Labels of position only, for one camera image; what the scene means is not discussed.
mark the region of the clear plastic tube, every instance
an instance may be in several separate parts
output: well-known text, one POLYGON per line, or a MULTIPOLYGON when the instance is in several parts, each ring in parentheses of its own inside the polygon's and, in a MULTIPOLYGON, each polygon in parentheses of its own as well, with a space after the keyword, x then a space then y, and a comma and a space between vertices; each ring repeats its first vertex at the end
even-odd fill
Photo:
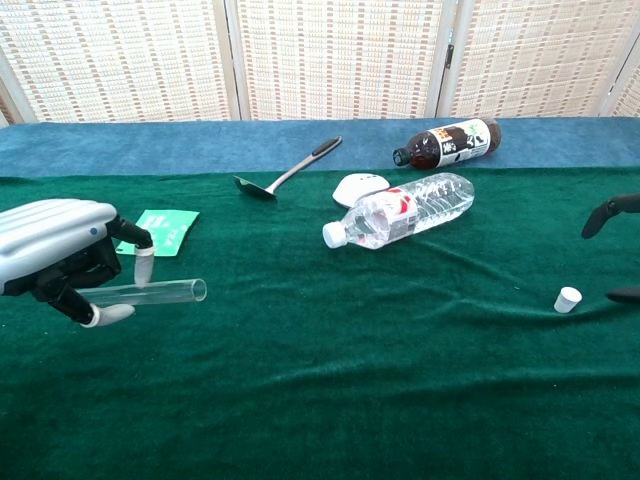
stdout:
POLYGON ((201 278, 191 278, 149 283, 144 287, 122 285, 85 288, 78 292, 98 307, 118 303, 127 305, 186 303, 203 301, 207 296, 207 284, 201 278))

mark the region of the black bottle cap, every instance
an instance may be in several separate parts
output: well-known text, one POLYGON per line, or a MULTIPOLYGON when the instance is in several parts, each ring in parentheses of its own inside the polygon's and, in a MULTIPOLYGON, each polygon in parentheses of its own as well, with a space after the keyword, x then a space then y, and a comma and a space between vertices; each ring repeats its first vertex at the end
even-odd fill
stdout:
POLYGON ((409 165, 411 162, 411 152, 406 148, 397 148, 393 151, 393 161, 398 167, 409 165))

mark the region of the plastic water bottle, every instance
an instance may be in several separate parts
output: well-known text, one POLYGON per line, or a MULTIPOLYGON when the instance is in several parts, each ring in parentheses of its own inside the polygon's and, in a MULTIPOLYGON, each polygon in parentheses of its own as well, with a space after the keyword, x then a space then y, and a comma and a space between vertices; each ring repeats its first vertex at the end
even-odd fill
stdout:
POLYGON ((344 218, 322 229, 330 248, 354 243, 378 249, 462 215, 474 199, 473 184, 438 173, 361 198, 344 218))

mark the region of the green packet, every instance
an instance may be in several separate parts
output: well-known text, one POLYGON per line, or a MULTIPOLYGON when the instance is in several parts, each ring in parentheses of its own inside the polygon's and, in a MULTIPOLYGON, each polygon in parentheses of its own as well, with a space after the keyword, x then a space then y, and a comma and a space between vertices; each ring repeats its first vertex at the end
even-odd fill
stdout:
MULTIPOLYGON (((145 210, 136 225, 151 233, 156 257, 175 257, 199 214, 185 210, 145 210)), ((135 245, 121 242, 116 252, 135 255, 135 245)))

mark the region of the green felt tablecloth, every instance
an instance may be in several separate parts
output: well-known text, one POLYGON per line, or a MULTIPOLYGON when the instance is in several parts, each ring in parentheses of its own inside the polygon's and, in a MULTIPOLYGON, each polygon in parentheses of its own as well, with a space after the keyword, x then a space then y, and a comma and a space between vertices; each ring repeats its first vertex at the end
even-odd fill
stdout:
POLYGON ((277 203, 228 174, 0 179, 2 210, 200 211, 154 280, 209 287, 89 330, 0 298, 0 478, 637 479, 640 307, 604 293, 640 284, 640 215, 580 232, 640 169, 461 173, 468 212, 378 251, 324 245, 340 172, 302 172, 277 203), (559 315, 565 285, 584 300, 559 315))

